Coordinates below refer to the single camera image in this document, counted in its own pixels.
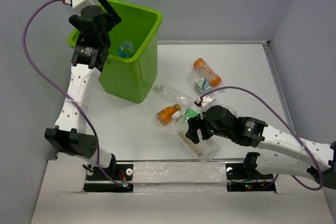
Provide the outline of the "green plastic bottle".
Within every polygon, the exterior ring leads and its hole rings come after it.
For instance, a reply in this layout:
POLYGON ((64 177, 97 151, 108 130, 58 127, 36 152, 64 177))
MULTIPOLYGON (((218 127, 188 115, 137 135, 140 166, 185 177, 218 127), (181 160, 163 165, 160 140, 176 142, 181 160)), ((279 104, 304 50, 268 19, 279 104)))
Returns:
POLYGON ((194 110, 194 109, 187 109, 186 112, 184 113, 184 118, 187 121, 190 118, 194 118, 199 115, 199 112, 194 110))

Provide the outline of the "clear bottle blue cap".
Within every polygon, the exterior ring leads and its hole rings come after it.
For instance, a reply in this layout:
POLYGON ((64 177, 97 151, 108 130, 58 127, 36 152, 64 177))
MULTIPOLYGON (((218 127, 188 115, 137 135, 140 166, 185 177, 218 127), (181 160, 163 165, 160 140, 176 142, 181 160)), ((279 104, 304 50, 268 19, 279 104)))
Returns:
POLYGON ((133 44, 129 40, 125 40, 121 43, 118 49, 118 56, 124 59, 130 59, 134 55, 133 44))

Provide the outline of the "small orange juice bottle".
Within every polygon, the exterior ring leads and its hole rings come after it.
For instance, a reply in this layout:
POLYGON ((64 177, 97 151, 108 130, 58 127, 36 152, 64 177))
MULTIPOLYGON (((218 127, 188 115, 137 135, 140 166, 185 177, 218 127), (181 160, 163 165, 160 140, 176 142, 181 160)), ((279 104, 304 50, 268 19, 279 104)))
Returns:
POLYGON ((175 112, 180 111, 180 110, 181 110, 181 107, 178 104, 174 104, 173 106, 168 106, 165 109, 161 110, 160 112, 156 114, 156 116, 157 116, 158 121, 162 125, 166 125, 171 122, 172 115, 175 112))

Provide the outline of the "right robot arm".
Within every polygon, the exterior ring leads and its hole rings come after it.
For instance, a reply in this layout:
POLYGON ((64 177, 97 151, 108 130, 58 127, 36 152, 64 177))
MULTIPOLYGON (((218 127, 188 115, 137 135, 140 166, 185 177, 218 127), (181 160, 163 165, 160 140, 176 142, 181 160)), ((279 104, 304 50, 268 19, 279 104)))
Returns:
POLYGON ((264 121, 237 117, 220 105, 188 119, 185 136, 194 144, 213 135, 227 138, 240 146, 267 150, 246 154, 241 171, 248 178, 266 174, 304 177, 335 189, 335 143, 323 144, 278 130, 264 121))

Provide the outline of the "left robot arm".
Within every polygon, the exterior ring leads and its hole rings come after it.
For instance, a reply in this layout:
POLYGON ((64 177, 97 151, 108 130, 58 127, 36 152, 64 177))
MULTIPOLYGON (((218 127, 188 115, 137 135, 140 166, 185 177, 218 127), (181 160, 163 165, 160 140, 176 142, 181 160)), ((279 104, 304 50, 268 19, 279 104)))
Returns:
POLYGON ((107 0, 71 0, 76 15, 69 22, 79 31, 71 59, 71 76, 61 113, 45 139, 59 152, 86 160, 99 175, 111 179, 116 174, 116 157, 99 146, 96 133, 87 134, 87 111, 93 88, 109 55, 109 32, 121 22, 107 0))

